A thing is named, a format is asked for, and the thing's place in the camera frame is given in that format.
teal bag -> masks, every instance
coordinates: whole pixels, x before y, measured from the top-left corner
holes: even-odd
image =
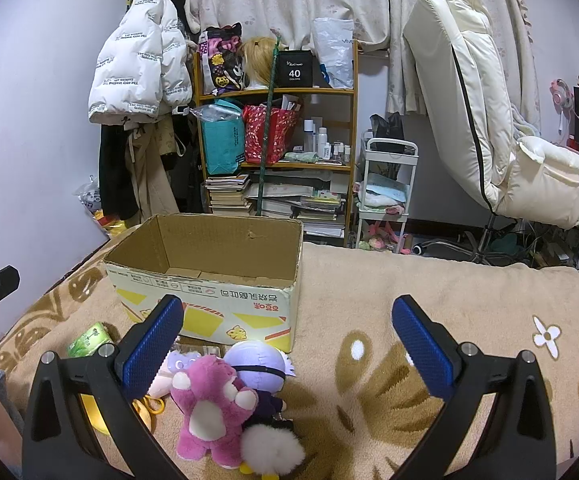
[[[219,99],[214,104],[233,108],[242,112],[236,105]],[[211,175],[234,173],[245,160],[245,125],[242,118],[210,123],[201,121],[207,173]]]

open cardboard box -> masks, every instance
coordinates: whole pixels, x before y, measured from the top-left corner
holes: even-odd
[[[291,351],[303,230],[295,220],[155,216],[105,257],[130,318],[166,294],[185,309],[181,335],[215,343],[265,341]]]

red floral bag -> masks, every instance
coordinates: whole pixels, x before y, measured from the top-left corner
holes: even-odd
[[[247,162],[260,163],[266,110],[266,105],[247,105],[242,112],[242,120],[245,122],[245,160]],[[288,144],[297,123],[297,111],[271,109],[266,164],[278,162],[287,153]]]

pink plush toy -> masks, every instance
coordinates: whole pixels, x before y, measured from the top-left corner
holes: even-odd
[[[214,462],[236,469],[240,459],[241,425],[252,416],[258,395],[244,387],[236,371],[215,355],[195,361],[173,377],[172,399],[185,415],[176,452],[200,460],[211,450]]]

bed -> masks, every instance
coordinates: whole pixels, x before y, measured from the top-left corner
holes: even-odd
[[[10,397],[20,410],[44,351],[65,356],[66,346],[96,321],[109,326],[113,338],[131,326],[104,270],[103,257],[118,240],[45,294],[0,342],[0,369],[7,372]],[[487,267],[305,243],[302,272],[291,353],[297,377],[281,392],[307,452],[292,478],[388,479],[434,420],[441,401],[429,397],[390,323],[391,306],[401,294],[411,294],[459,342],[473,341],[503,356],[525,348],[535,352],[553,411],[557,460],[579,455],[576,270]],[[452,469],[469,459],[490,397]],[[181,420],[167,398],[165,412],[154,417],[154,436],[189,479],[244,478],[209,459],[175,457]],[[127,470],[111,439],[99,435],[99,440],[108,460]]]

